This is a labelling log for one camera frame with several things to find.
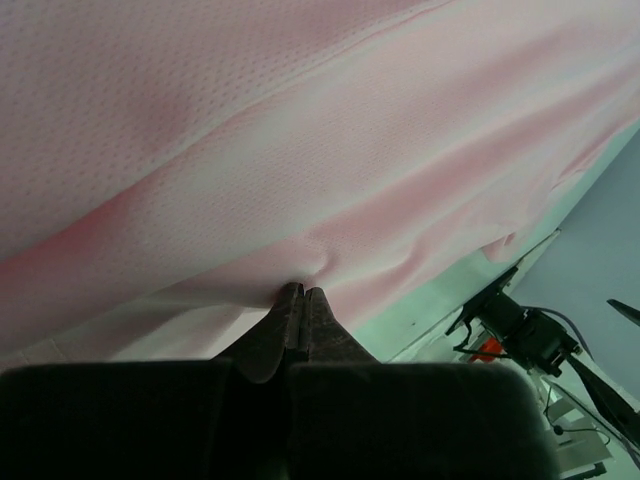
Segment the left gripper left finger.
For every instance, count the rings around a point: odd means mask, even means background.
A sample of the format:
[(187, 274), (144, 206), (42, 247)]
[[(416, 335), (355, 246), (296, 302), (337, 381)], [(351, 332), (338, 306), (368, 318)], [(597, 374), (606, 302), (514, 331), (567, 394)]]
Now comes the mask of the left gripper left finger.
[(5, 479), (254, 476), (284, 448), (287, 348), (304, 303), (291, 283), (212, 359), (15, 368), (1, 377)]

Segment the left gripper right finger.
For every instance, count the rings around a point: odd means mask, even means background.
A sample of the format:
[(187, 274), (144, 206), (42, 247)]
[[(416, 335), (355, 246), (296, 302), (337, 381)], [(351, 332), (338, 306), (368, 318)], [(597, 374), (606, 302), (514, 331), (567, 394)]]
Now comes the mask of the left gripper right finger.
[(286, 375), (292, 479), (555, 479), (534, 396), (499, 365), (316, 362)]

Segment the pink t-shirt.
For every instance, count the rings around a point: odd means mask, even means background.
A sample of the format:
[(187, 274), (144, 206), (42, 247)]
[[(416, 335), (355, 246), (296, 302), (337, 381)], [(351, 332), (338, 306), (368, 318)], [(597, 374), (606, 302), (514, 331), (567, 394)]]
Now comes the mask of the pink t-shirt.
[(635, 1), (5, 1), (1, 365), (356, 327), (508, 261), (639, 117)]

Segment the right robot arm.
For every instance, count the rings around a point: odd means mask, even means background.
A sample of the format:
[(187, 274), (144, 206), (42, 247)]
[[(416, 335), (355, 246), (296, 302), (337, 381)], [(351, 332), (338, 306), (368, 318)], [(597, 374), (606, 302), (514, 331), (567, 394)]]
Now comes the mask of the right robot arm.
[(601, 376), (575, 357), (578, 342), (548, 315), (526, 309), (500, 293), (477, 314), (516, 363), (560, 377), (567, 362), (577, 373), (600, 417), (634, 446), (639, 445), (639, 411)]

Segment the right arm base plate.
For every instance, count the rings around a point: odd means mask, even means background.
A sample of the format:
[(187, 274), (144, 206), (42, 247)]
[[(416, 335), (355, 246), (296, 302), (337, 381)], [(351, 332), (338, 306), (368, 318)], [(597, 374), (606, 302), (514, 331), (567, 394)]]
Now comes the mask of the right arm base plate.
[(495, 354), (488, 351), (481, 352), (480, 350), (470, 350), (467, 349), (467, 345), (469, 344), (473, 332), (471, 321), (474, 318), (478, 318), (480, 314), (486, 309), (486, 306), (495, 297), (499, 296), (502, 293), (504, 287), (509, 283), (513, 276), (518, 272), (518, 270), (518, 266), (512, 266), (462, 306), (461, 313), (445, 331), (445, 336), (449, 337), (460, 325), (464, 325), (466, 328), (466, 336), (458, 345), (452, 348), (454, 352), (468, 355), (479, 355), (488, 358), (507, 358), (507, 355), (504, 354)]

